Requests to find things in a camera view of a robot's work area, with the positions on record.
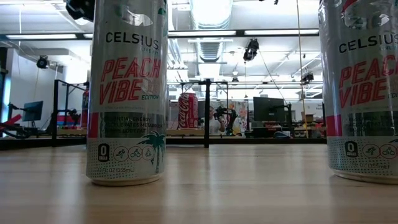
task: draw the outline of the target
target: can bottom rim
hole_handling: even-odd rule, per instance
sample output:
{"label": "can bottom rim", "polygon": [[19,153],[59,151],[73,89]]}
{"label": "can bottom rim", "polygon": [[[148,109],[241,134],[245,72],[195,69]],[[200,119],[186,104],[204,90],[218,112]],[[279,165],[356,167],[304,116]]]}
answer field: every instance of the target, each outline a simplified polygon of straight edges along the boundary
{"label": "can bottom rim", "polygon": [[362,182],[370,182],[377,184],[396,184],[398,185],[397,176],[380,176],[380,175],[367,175],[367,174],[357,174],[353,172],[341,171],[333,169],[336,176],[342,177],[350,180],[357,180]]}
{"label": "can bottom rim", "polygon": [[142,185],[142,184],[149,184],[155,182],[156,180],[160,179],[160,174],[153,175],[152,177],[145,178],[145,179],[137,179],[137,180],[94,180],[92,179],[92,183],[101,186],[108,186],[108,187],[125,187],[125,186],[135,186],[135,185]]}

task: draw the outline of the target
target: table surface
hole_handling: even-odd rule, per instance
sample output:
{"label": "table surface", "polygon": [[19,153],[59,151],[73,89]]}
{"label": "table surface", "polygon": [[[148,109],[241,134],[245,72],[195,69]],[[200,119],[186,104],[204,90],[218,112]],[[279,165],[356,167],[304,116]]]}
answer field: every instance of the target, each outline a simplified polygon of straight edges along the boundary
{"label": "table surface", "polygon": [[85,147],[0,151],[0,223],[398,223],[398,187],[333,175],[326,145],[168,147],[152,184],[100,187]]}

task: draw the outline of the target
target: silver can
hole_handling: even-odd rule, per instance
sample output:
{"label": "silver can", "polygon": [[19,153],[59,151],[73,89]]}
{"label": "silver can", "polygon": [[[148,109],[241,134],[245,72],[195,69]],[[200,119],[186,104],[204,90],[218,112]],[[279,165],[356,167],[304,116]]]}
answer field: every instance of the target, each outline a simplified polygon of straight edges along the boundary
{"label": "silver can", "polygon": [[136,185],[164,171],[166,0],[97,0],[86,175]]}
{"label": "silver can", "polygon": [[398,184],[397,6],[320,4],[329,166],[338,176]]}

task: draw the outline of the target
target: palm tree graphic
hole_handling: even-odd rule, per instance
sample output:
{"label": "palm tree graphic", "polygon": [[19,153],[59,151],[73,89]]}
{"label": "palm tree graphic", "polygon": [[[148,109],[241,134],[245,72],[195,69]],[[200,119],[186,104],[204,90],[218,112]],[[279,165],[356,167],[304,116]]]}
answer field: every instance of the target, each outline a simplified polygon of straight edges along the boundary
{"label": "palm tree graphic", "polygon": [[[148,144],[151,145],[155,149],[156,153],[156,170],[155,174],[159,173],[159,166],[160,166],[160,152],[162,152],[162,161],[164,159],[164,151],[165,151],[165,135],[159,134],[157,131],[151,131],[151,134],[146,134],[142,138],[146,138],[146,140],[139,142],[138,144]],[[152,165],[154,164],[153,157],[150,162]]]}

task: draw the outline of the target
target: red can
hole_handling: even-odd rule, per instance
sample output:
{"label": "red can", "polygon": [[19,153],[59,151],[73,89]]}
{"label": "red can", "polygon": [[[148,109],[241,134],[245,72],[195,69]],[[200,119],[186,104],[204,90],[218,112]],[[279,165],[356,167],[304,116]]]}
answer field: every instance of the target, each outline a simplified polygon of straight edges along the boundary
{"label": "red can", "polygon": [[198,128],[198,98],[194,93],[182,93],[178,99],[178,127]]}
{"label": "red can", "polygon": [[88,123],[88,100],[90,95],[90,86],[89,83],[85,83],[86,90],[83,92],[83,103],[81,104],[81,118],[80,118],[80,127],[82,129],[87,128]]}

